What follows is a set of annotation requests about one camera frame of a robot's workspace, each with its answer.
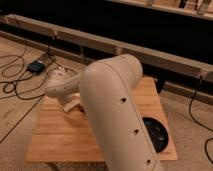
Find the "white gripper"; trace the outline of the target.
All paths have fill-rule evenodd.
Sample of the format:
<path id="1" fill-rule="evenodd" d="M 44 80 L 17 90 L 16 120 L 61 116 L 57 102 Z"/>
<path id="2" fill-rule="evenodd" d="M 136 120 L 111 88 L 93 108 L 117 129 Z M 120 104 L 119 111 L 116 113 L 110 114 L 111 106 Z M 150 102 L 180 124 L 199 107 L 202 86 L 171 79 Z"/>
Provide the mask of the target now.
<path id="1" fill-rule="evenodd" d="M 78 92 L 79 76 L 50 78 L 45 87 L 45 94 L 50 98 L 56 98 L 62 108 L 72 101 L 80 102 L 80 99 L 75 96 Z"/>

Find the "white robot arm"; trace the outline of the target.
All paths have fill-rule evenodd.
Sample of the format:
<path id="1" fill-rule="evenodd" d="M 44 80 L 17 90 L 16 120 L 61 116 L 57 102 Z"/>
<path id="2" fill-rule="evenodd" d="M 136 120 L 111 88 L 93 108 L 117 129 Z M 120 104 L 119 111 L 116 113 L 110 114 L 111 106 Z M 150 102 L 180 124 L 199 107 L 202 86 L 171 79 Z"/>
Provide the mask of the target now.
<path id="1" fill-rule="evenodd" d="M 133 97 L 143 69 L 133 55 L 98 60 L 75 76 L 61 66 L 45 94 L 68 112 L 84 107 L 109 171 L 164 171 Z"/>

